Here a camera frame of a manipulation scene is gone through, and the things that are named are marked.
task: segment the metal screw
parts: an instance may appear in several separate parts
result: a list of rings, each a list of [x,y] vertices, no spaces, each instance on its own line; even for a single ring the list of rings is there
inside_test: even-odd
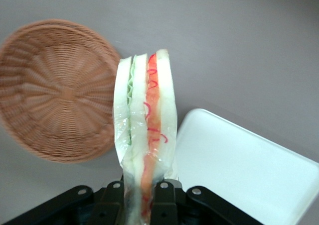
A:
[[[162,189],[167,189],[168,188],[168,183],[163,182],[163,183],[160,184],[160,187]]]
[[[86,194],[86,189],[81,189],[78,191],[78,195]]]
[[[120,186],[121,186],[120,183],[113,184],[113,188],[114,188],[114,189],[118,189]]]
[[[197,188],[192,189],[191,192],[192,192],[193,194],[195,194],[195,195],[200,195],[200,194],[201,194],[201,190],[200,190],[200,189],[197,189]]]

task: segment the brown basket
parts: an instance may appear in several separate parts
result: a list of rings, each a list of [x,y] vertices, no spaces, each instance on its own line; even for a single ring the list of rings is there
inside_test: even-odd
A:
[[[120,57],[100,35],[50,19],[22,27],[0,50],[0,117],[28,151],[51,161],[95,158],[114,146]]]

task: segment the white plastic container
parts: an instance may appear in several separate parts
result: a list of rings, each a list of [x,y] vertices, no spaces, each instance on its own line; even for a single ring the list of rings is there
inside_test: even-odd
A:
[[[203,109],[177,135],[183,189],[205,186],[265,225],[295,225],[319,193],[319,164]]]

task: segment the basket rim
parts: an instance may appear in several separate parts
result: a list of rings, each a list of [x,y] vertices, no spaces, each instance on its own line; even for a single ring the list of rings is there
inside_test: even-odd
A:
[[[5,54],[5,51],[11,46],[11,44],[16,41],[18,38],[20,38],[22,35],[28,34],[32,31],[37,31],[39,29],[44,28],[61,28],[61,29],[67,29],[72,32],[80,32],[83,36],[89,35],[91,38],[95,39],[96,42],[101,43],[105,47],[101,47],[102,51],[108,51],[107,54],[101,55],[102,57],[107,57],[107,55],[111,54],[115,60],[120,60],[119,53],[115,50],[115,48],[108,42],[103,36],[98,34],[97,32],[93,31],[87,26],[68,21],[65,19],[45,19],[45,20],[39,20],[36,22],[32,22],[30,24],[26,24],[9,35],[6,40],[2,43],[2,46],[0,47],[0,62],[2,61],[2,58]],[[18,143],[22,148],[25,150],[31,152],[31,154],[38,156],[41,159],[46,159],[52,162],[60,162],[60,163],[79,163],[79,162],[85,162],[93,158],[97,158],[104,154],[106,151],[110,150],[113,147],[114,138],[110,137],[109,139],[105,139],[105,143],[101,146],[98,146],[98,150],[91,150],[90,153],[85,153],[76,157],[57,157],[52,156],[50,154],[41,152],[36,150],[35,148],[27,145],[25,141],[18,136],[12,128],[11,124],[6,120],[4,114],[2,113],[2,110],[0,110],[0,122],[5,128],[5,131],[15,140],[15,142]],[[110,127],[110,129],[113,128],[112,124],[108,124],[107,127]]]

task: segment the wicker basket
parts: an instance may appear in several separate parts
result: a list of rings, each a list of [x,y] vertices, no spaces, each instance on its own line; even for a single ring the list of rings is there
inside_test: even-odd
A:
[[[119,55],[100,35],[65,20],[16,31],[0,50],[0,117],[28,151],[75,163],[114,146]]]

